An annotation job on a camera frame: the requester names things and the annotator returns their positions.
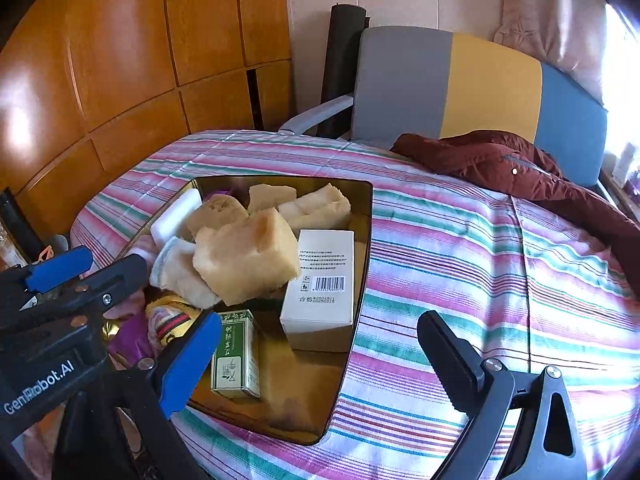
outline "blue gripper pad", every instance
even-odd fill
[[[211,314],[175,357],[162,378],[160,408],[169,419],[187,405],[200,377],[211,362],[222,335],[220,316]]]
[[[44,294],[78,274],[87,272],[94,256],[85,246],[76,247],[60,256],[29,266],[31,275],[24,280],[30,292]]]

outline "black cylinder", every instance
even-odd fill
[[[20,246],[30,262],[36,262],[44,250],[42,240],[35,233],[8,187],[0,193],[0,221]]]
[[[367,11],[350,4],[331,8],[326,42],[321,103],[353,92],[358,71],[360,36],[367,28]],[[351,127],[351,108],[318,124],[318,137],[337,139]]]

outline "green and white box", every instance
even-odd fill
[[[258,338],[248,310],[219,314],[222,338],[211,360],[211,390],[236,399],[260,398]]]

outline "maroon jacket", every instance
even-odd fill
[[[565,179],[553,158],[529,141],[495,130],[449,139],[404,134],[391,151],[433,173],[530,200],[585,229],[611,246],[640,298],[640,226],[595,193]]]

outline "barcode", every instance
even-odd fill
[[[344,290],[344,276],[315,276],[314,292],[342,292]]]

